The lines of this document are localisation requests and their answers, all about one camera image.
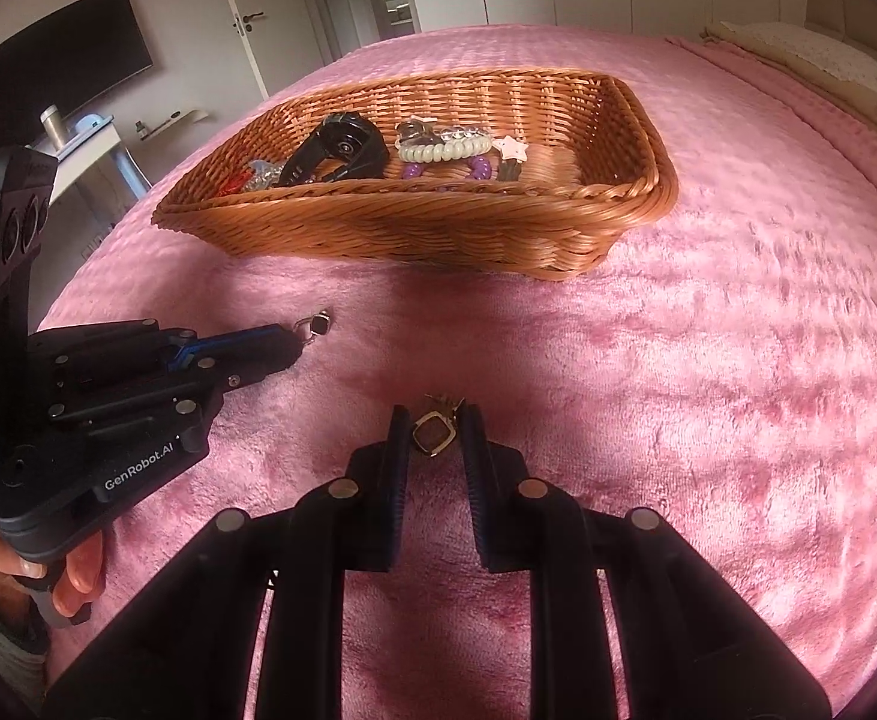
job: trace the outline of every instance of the camera lens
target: camera lens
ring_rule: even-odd
[[[22,225],[18,220],[18,211],[12,211],[5,220],[5,230],[2,232],[2,262],[6,263],[15,254],[18,246],[19,233]]]
[[[45,223],[49,220],[49,199],[48,197],[42,200],[42,203],[38,206],[38,218],[35,222],[35,228],[37,228],[38,232],[42,232],[45,228]]]
[[[22,220],[22,253],[25,254],[35,239],[38,231],[38,197],[34,194],[25,209],[25,218]]]

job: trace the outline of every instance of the pink bedspread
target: pink bedspread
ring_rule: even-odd
[[[55,635],[53,675],[215,512],[291,506],[384,437],[392,404],[421,408],[426,392],[480,404],[493,440],[589,506],[664,512],[836,709],[872,673],[877,189],[866,173],[877,138],[832,109],[826,140],[808,116],[683,47],[574,29],[413,36],[280,97],[490,65],[627,81],[680,172],[677,210],[563,284],[229,259],[149,226],[157,199],[236,127],[221,134],[138,204],[45,326],[156,317],[205,335],[327,306],[334,330],[292,370],[226,396],[211,455],[115,524],[109,589],[89,625]],[[819,104],[804,88],[790,94]],[[847,128],[854,164],[833,146]],[[524,716],[527,597],[524,578],[480,570],[459,455],[414,459],[397,570],[346,587],[346,717]]]

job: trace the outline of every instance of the human hand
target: human hand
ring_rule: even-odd
[[[52,592],[59,614],[73,617],[104,590],[103,539],[101,532],[90,536],[65,557],[65,572]],[[29,594],[15,576],[42,579],[44,565],[23,560],[0,539],[0,618],[15,630],[22,630],[29,620]]]

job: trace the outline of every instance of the key ring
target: key ring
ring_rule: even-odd
[[[308,335],[303,337],[302,328],[307,328]],[[319,336],[327,336],[332,329],[332,316],[327,311],[320,311],[314,317],[306,317],[296,322],[296,336],[302,338],[302,345],[309,346]]]
[[[456,430],[455,426],[455,413],[459,410],[459,406],[464,403],[465,400],[463,398],[459,400],[458,403],[454,403],[449,398],[443,396],[436,397],[435,395],[427,395],[426,397],[434,400],[438,405],[438,408],[431,410],[416,421],[416,426],[412,431],[412,441],[416,445],[416,449],[418,449],[423,455],[428,458],[437,458],[442,452],[447,450],[448,447],[452,445],[452,442],[454,442],[459,436],[459,431]],[[419,431],[421,431],[421,429],[433,419],[437,419],[448,433],[436,446],[429,447],[424,445],[421,436],[419,435]]]

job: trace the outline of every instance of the television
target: television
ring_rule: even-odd
[[[79,0],[0,45],[0,148],[29,146],[39,117],[68,117],[152,66],[130,0]]]

